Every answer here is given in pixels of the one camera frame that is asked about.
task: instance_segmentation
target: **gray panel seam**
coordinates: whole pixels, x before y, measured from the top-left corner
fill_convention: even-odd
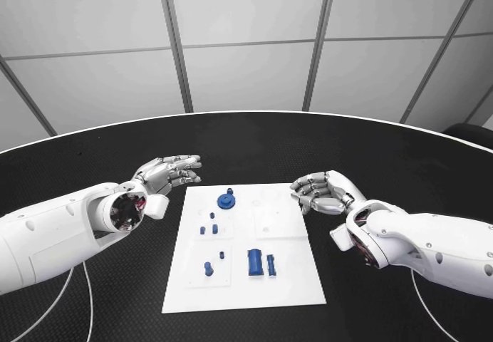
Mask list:
[[[438,50],[436,50],[436,53],[434,54],[434,59],[431,60],[426,72],[423,74],[423,78],[422,78],[422,80],[419,82],[419,85],[418,85],[418,88],[416,88],[416,92],[413,93],[413,95],[410,97],[410,101],[409,101],[408,107],[405,108],[405,112],[402,114],[399,123],[405,123],[406,120],[408,120],[410,111],[413,109],[413,106],[416,105],[419,96],[421,96],[421,94],[423,92],[423,88],[426,87],[428,80],[431,79],[431,75],[434,73],[434,69],[436,68],[436,65],[439,63],[441,57],[442,57],[442,55],[445,53],[448,44],[449,44],[449,42],[452,40],[452,36],[454,36],[454,34],[457,32],[458,25],[462,22],[462,19],[464,19],[467,10],[470,9],[471,3],[472,3],[472,0],[464,0],[464,2],[462,2],[462,5],[460,7],[457,16],[454,18],[454,21],[451,23],[451,26],[449,26],[449,29],[448,29],[448,32],[447,32],[447,35],[445,35],[445,38],[444,38],[444,40],[441,42],[441,45],[439,45]]]
[[[472,111],[470,112],[468,116],[467,116],[467,119],[464,120],[464,123],[468,123],[470,122],[470,119],[472,118],[472,116],[475,115],[475,112],[477,110],[480,109],[481,105],[483,105],[483,102],[485,101],[488,95],[491,94],[493,92],[493,85],[491,87],[487,89],[487,92],[484,94],[484,96],[480,98],[480,102],[477,103]]]
[[[327,31],[331,1],[333,0],[323,0],[323,6],[320,9],[318,27],[315,30],[315,43],[312,46],[308,78],[305,81],[305,97],[302,99],[302,107],[301,107],[301,111],[304,112],[308,111],[310,104],[311,104],[312,89],[315,85],[315,72],[318,71],[318,63],[320,63],[320,56],[321,56],[321,49],[323,49],[323,40],[325,37],[325,31]]]
[[[50,137],[56,136],[57,134],[56,134],[54,128],[52,127],[52,124],[49,123],[47,118],[44,117],[44,114],[41,110],[39,109],[36,102],[33,98],[30,97],[28,92],[26,88],[23,87],[23,84],[20,83],[20,80],[16,74],[13,73],[13,70],[8,67],[8,64],[5,63],[5,60],[3,59],[1,56],[0,56],[0,69],[1,69],[3,74],[5,75],[5,78],[10,84],[13,85],[13,88],[16,89],[16,92],[20,98],[23,99],[23,102],[26,103],[26,106],[30,109],[30,112],[33,113],[43,129],[46,130],[49,136]]]
[[[170,36],[170,48],[173,52],[174,67],[177,70],[177,82],[180,84],[181,101],[186,113],[193,113],[190,87],[187,84],[187,71],[184,68],[183,49],[180,45],[180,33],[177,30],[177,18],[173,7],[173,0],[161,0],[165,17],[167,33]]]
[[[468,33],[455,34],[452,38],[462,37],[478,37],[491,36],[493,32],[483,33]],[[323,41],[399,41],[412,39],[444,39],[445,36],[389,36],[389,37],[350,37],[350,38],[324,38]],[[190,44],[183,45],[181,48],[226,48],[230,46],[256,46],[256,45],[274,45],[274,44],[289,44],[289,43],[312,43],[315,39],[295,39],[288,41],[250,41],[243,43],[212,43],[212,44]],[[4,57],[4,61],[21,61],[26,59],[41,59],[41,58],[59,58],[59,57],[78,57],[78,56],[92,56],[105,55],[114,53],[132,53],[132,52],[147,52],[147,51],[164,51],[171,50],[170,46],[157,46],[154,48],[125,48],[119,50],[101,50],[101,51],[86,51],[86,52],[67,52],[67,53],[47,53],[44,55],[24,55],[24,56],[10,56]]]

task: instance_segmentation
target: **black table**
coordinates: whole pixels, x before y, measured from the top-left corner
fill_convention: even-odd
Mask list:
[[[155,118],[57,137],[0,154],[0,215],[102,182],[124,182],[154,157],[199,154],[201,185],[291,182],[337,170],[367,198],[408,212],[493,222],[493,155],[467,144],[370,120],[305,113],[210,113]],[[327,305],[161,314],[184,200],[170,193],[161,221],[88,260],[95,296],[92,341],[448,341],[413,291],[409,270],[363,265],[328,231],[344,220],[305,217]],[[0,297],[0,340],[52,304],[66,274]],[[493,300],[416,276],[428,308],[460,341],[490,341]],[[83,269],[24,341],[85,341]]]

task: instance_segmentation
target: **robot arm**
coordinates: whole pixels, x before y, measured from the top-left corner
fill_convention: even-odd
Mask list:
[[[435,214],[408,214],[366,200],[336,171],[297,179],[291,197],[324,214],[347,214],[331,232],[341,251],[356,247],[366,265],[406,266],[436,284],[493,299],[493,225]]]
[[[0,218],[0,295],[60,275],[115,244],[144,215],[164,216],[173,187],[200,182],[197,155],[155,158],[122,184],[102,183]],[[93,231],[108,234],[95,238]]]

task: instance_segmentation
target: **white foam insert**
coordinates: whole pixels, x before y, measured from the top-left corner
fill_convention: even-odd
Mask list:
[[[227,187],[236,205],[225,210],[216,200]],[[305,224],[289,194],[289,184],[187,188],[164,314],[325,304]],[[212,233],[213,224],[217,234]],[[262,276],[248,275],[248,250],[253,248],[262,251]],[[274,255],[276,276],[269,276],[268,254]],[[206,262],[212,276],[206,276]]]

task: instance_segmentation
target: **blue plastic part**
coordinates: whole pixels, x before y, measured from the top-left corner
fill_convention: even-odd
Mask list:
[[[269,254],[266,256],[266,263],[269,264],[269,276],[275,276],[274,255],[272,254]]]
[[[248,251],[248,275],[262,276],[262,252],[259,249],[250,249]]]
[[[229,188],[226,194],[222,194],[217,198],[217,206],[220,209],[230,209],[236,204],[236,199],[233,198],[233,190]]]
[[[206,262],[206,263],[203,264],[203,267],[204,267],[204,275],[206,275],[206,276],[212,276],[213,269],[212,269],[212,267],[210,267],[210,263]]]

